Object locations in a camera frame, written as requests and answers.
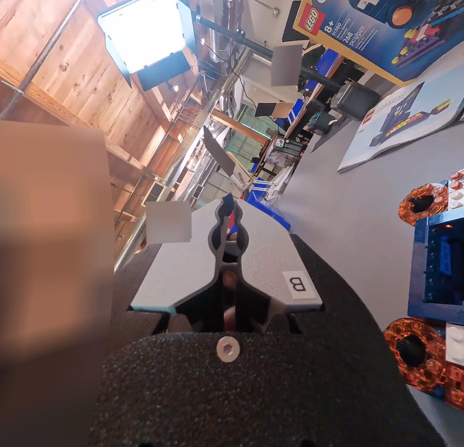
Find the black light stand pole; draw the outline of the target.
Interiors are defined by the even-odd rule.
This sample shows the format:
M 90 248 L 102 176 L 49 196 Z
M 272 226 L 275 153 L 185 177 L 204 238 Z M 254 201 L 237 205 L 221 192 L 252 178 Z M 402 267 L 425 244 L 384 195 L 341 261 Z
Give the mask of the black light stand pole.
M 243 45 L 243 46 L 246 46 L 246 47 L 250 48 L 253 53 L 258 54 L 262 58 L 264 58 L 264 59 L 271 62 L 271 59 L 272 59 L 273 54 L 274 54 L 273 51 L 271 51 L 270 49 L 268 49 L 268 48 L 266 48 L 264 46 L 259 45 L 258 43 L 255 43 L 255 42 L 247 39 L 245 37 L 245 35 L 242 34 L 241 29 L 239 29 L 238 31 L 232 32 L 230 30 L 227 30 L 224 27 L 221 27 L 221 26 L 213 23 L 212 21 L 209 21 L 209 20 L 205 19 L 201 15 L 195 14 L 195 13 L 194 13 L 194 21 L 196 23 L 199 23 L 201 25 L 204 25 L 204 26 L 212 29 L 215 32 L 218 32 L 218 33 L 230 38 L 231 40 L 235 41 L 236 43 L 238 43 L 240 45 Z M 341 84 L 338 84 L 337 82 L 333 81 L 332 79 L 330 79 L 328 77 L 325 77 L 324 75 L 320 74 L 315 68 L 312 68 L 312 67 L 306 68 L 303 65 L 301 65 L 300 73 L 306 75 L 310 80 L 314 80 L 317 83 L 322 84 L 323 86 L 325 86 L 326 88 L 328 88 L 328 89 L 330 89 L 332 91 L 337 92 L 342 88 Z

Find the blue yellow toy set box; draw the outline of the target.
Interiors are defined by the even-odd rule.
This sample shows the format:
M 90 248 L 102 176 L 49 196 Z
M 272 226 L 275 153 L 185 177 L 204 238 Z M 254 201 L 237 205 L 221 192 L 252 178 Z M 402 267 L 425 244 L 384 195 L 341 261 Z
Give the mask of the blue yellow toy set box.
M 464 0 L 302 0 L 293 28 L 397 85 L 463 45 Z

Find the small blue storage bin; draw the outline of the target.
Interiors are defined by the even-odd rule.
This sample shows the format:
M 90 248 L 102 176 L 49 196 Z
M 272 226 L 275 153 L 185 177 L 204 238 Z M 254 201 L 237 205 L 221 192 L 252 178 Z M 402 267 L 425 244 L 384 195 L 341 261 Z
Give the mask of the small blue storage bin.
M 252 192 L 250 193 L 247 199 L 247 203 L 276 220 L 287 231 L 290 230 L 290 223 L 283 217 L 279 209 L 270 203 L 270 201 L 267 201 L 264 198 L 257 196 L 254 192 Z

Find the plain black flag panel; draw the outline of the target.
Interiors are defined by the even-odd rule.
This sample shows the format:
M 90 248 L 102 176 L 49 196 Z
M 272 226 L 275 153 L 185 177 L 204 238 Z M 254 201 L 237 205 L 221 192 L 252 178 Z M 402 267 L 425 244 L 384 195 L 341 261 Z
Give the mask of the plain black flag panel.
M 228 177 L 231 177 L 234 174 L 235 161 L 224 151 L 205 125 L 202 130 L 204 132 L 204 144 L 206 149 Z

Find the small black device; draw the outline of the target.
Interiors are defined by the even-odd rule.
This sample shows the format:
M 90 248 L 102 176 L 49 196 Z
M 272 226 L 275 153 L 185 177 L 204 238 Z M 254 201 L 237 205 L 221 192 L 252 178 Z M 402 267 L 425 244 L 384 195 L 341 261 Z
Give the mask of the small black device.
M 327 134 L 336 122 L 337 118 L 335 118 L 333 115 L 325 111 L 320 111 L 311 117 L 307 124 L 307 129 L 313 134 L 322 136 Z

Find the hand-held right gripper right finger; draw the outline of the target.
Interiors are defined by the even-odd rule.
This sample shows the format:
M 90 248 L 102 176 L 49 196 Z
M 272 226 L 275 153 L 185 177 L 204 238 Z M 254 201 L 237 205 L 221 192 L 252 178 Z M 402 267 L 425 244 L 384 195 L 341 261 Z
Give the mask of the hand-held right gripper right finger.
M 243 200 L 235 201 L 239 332 L 265 328 L 276 315 L 321 311 L 323 301 L 288 232 Z

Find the thin booklet blue figure cover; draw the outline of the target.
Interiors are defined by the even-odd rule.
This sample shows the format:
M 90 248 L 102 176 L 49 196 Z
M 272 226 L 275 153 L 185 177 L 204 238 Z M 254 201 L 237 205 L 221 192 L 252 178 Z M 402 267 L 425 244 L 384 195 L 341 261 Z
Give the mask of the thin booklet blue figure cover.
M 449 125 L 463 111 L 463 77 L 414 81 L 386 96 L 362 120 L 338 172 Z

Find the dark printed carton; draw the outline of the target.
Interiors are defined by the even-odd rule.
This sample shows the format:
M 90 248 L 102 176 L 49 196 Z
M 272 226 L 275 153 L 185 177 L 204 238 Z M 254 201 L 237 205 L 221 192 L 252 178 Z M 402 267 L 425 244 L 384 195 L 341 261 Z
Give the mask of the dark printed carton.
M 284 153 L 288 156 L 298 159 L 300 159 L 303 156 L 307 148 L 307 144 L 286 138 L 284 136 L 275 137 L 272 144 L 272 149 L 274 151 Z

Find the blue orange brick model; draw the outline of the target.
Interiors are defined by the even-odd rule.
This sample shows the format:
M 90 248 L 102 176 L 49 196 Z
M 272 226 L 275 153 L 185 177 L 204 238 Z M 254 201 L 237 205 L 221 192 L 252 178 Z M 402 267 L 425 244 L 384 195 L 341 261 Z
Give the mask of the blue orange brick model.
M 414 227 L 408 316 L 384 337 L 407 385 L 463 411 L 463 169 L 413 189 L 399 217 Z

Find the large black charger box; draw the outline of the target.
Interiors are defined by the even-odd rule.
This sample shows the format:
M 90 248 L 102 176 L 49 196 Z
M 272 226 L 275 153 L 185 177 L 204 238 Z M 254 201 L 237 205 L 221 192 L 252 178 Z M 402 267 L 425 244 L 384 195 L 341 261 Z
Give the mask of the large black charger box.
M 362 121 L 379 101 L 380 95 L 376 91 L 358 82 L 350 82 L 333 96 L 330 108 L 341 115 Z

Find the black flag with cardboard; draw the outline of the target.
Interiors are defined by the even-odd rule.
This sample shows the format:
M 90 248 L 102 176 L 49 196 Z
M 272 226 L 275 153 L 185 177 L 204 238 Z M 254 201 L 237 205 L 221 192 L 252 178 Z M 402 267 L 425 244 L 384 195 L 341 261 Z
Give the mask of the black flag with cardboard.
M 254 116 L 285 119 L 288 117 L 293 107 L 294 103 L 292 102 L 258 103 Z

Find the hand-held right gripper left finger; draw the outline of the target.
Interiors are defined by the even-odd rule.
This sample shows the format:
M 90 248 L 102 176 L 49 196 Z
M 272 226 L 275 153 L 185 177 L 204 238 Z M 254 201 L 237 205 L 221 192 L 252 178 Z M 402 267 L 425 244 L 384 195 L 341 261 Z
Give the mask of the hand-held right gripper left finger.
M 223 330 L 222 259 L 223 200 L 214 200 L 193 212 L 191 241 L 162 244 L 131 308 L 185 315 L 204 332 Z

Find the studio light panel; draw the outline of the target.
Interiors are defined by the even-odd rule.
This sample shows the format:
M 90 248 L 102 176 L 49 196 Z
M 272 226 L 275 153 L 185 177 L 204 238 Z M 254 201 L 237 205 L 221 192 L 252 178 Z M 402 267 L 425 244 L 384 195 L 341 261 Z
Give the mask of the studio light panel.
M 127 0 L 97 23 L 130 87 L 132 75 L 147 92 L 198 65 L 193 15 L 184 0 Z

